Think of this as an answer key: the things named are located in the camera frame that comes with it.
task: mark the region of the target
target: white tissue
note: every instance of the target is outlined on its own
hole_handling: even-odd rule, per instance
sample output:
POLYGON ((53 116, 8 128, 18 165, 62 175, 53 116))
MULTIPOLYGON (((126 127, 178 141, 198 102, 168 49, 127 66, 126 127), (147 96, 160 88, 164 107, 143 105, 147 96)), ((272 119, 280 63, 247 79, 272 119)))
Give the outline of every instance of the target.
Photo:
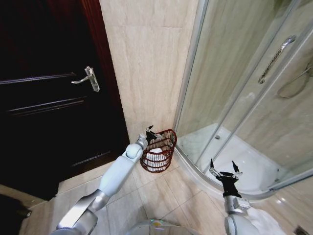
MULTIPOLYGON (((161 153, 162 152, 162 149, 160 148, 154 148, 154 149, 151 149, 149 150, 149 152, 153 152, 153 153, 161 153)), ((162 160, 165 160, 166 157, 162 154, 159 154, 159 155, 153 155, 153 154, 150 154, 148 153, 147 154, 147 157, 146 157, 148 160, 151 160, 151 161, 162 161, 162 160)), ((148 165, 151 165, 153 164, 154 167, 157 167, 157 168, 153 168, 153 167, 147 167, 149 171, 157 171, 157 170, 160 170, 160 168, 158 167, 162 167, 162 166, 165 166, 167 164, 167 162, 159 162, 159 163, 153 163, 153 162, 150 162, 150 161, 146 161, 146 164, 148 165)))
POLYGON ((247 212, 246 218, 258 229, 260 235, 286 235, 277 221, 266 211, 251 207, 247 212))

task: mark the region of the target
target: glass panel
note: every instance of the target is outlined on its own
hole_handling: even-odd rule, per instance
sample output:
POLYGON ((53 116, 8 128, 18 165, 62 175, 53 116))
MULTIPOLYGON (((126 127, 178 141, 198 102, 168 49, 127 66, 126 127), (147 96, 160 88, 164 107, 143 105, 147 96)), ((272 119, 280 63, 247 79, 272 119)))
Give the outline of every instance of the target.
POLYGON ((223 143, 224 138, 201 158, 290 2, 209 1, 177 128, 178 146, 199 169, 206 168, 223 143))
MULTIPOLYGON (((313 80, 310 79, 313 70, 309 69, 309 64, 313 63, 313 36, 304 41, 277 80, 272 80, 273 85, 269 86, 262 99, 258 94, 270 80, 262 85, 257 82, 262 68, 268 64, 266 59, 271 59, 286 37, 294 34, 301 41, 301 32, 306 32, 308 26, 313 27, 310 22, 313 20, 312 11, 313 1, 302 1, 288 17, 222 123, 222 142, 231 133, 235 132, 235 135, 223 149, 213 153, 217 156, 214 165, 219 171, 230 172, 233 172, 231 161, 238 165, 243 172, 237 183, 241 193, 260 194, 273 184, 313 168, 313 80), (256 106, 236 131, 254 102, 257 102, 256 106)), ((207 176, 215 180, 209 172, 207 176)))

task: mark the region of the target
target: door panel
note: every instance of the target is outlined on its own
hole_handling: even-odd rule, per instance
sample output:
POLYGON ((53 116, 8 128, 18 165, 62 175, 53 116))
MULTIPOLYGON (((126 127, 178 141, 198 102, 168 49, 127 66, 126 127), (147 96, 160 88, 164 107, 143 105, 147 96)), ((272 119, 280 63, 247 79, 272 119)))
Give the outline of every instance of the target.
POLYGON ((0 183, 49 199, 60 180, 112 161, 129 142, 100 4, 0 4, 0 183), (89 81, 71 84, 86 66, 98 93, 89 81))

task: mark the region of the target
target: glass shower door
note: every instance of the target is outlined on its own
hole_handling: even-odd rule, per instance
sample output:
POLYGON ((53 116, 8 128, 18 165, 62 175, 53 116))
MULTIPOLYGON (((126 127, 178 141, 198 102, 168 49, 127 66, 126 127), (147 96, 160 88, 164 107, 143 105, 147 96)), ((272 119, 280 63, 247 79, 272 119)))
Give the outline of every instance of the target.
POLYGON ((203 172, 213 181, 210 157, 220 171, 233 171, 234 160, 244 172, 237 188, 249 195, 312 175, 312 11, 313 1, 299 1, 221 122, 220 138, 213 141, 222 146, 212 150, 211 142, 203 152, 200 165, 206 165, 203 172), (268 71, 265 83, 260 82, 279 43, 290 35, 297 37, 292 48, 268 71))
POLYGON ((178 148, 199 170, 223 145, 225 115, 296 2, 208 1, 177 127, 178 148))

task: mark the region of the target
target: trash bin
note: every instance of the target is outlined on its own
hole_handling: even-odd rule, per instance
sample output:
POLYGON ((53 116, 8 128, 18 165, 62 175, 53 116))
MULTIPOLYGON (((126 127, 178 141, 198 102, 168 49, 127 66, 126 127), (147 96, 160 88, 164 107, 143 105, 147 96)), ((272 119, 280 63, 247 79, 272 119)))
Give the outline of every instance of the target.
POLYGON ((162 138, 151 140, 140 159, 142 167, 151 173, 163 172, 170 166, 177 142, 176 133, 171 129, 157 134, 162 138))

